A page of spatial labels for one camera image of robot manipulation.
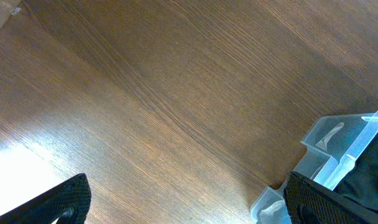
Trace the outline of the black left gripper triangular right finger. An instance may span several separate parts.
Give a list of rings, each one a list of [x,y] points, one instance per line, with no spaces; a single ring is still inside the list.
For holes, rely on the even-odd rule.
[[[295,224],[378,224],[378,214],[291,172],[283,191],[288,215]]]

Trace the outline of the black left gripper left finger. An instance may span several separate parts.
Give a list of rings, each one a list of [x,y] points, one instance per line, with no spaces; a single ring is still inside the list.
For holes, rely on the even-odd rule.
[[[77,174],[0,216],[1,224],[84,224],[92,193],[87,176]]]

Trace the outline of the black garment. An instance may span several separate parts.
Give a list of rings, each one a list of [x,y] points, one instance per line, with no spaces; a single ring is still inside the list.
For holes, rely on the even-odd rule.
[[[378,133],[334,191],[378,214]]]

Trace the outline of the clear plastic storage bin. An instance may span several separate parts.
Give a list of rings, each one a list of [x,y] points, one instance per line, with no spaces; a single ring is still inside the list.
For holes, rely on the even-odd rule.
[[[378,133],[378,111],[323,116],[315,121],[301,143],[307,152],[293,169],[329,190],[355,167],[356,160]],[[265,187],[250,209],[254,223],[291,223],[283,190]]]

